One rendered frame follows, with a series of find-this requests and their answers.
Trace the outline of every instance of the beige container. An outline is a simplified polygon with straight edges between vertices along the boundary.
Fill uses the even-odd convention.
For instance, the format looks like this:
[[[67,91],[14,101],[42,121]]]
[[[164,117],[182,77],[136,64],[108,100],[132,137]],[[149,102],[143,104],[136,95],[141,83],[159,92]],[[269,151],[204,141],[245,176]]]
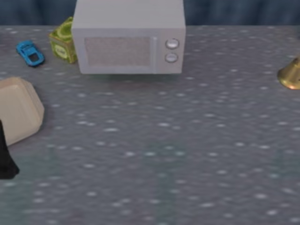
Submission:
[[[36,133],[43,117],[44,106],[31,83],[18,77],[0,81],[0,120],[7,145]]]

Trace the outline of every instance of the microwave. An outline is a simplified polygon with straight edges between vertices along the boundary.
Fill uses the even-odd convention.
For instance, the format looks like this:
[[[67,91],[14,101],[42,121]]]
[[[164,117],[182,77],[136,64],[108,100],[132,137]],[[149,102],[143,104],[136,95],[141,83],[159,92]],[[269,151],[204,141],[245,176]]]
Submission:
[[[180,74],[183,0],[77,0],[72,37],[82,74]]]

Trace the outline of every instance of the speckled surface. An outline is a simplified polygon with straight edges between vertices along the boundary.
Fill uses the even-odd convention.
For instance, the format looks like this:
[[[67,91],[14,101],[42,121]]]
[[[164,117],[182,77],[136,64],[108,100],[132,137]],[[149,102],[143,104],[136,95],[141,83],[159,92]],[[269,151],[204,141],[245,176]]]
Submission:
[[[52,27],[0,27],[0,77],[33,83],[34,136],[10,147],[1,225],[300,224],[300,91],[277,71],[295,27],[189,27],[182,75],[81,75]],[[15,53],[31,38],[46,56]]]

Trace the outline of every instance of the toy car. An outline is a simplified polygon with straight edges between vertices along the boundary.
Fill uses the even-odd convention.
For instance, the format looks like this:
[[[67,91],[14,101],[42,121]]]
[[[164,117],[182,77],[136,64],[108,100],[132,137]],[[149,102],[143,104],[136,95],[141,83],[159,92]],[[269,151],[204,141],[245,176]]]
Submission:
[[[45,61],[44,55],[30,40],[18,43],[16,51],[23,57],[28,66],[37,67]]]

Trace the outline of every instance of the black object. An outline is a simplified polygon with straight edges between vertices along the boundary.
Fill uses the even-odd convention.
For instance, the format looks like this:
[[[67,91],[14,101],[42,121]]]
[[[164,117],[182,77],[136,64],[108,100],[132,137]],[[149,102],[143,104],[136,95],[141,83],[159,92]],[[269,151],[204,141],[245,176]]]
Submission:
[[[2,121],[0,120],[0,180],[13,179],[19,172],[18,166],[9,154]]]

